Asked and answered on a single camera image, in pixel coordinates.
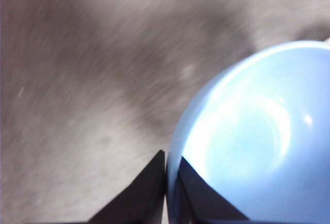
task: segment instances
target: floor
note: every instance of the floor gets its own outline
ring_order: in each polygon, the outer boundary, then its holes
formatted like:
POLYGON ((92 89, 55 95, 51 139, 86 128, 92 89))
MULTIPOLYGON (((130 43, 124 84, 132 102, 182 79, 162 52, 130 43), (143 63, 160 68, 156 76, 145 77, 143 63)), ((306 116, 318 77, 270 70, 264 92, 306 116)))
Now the floor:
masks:
POLYGON ((213 76, 330 36, 330 0, 2 0, 3 224, 84 221, 213 76))

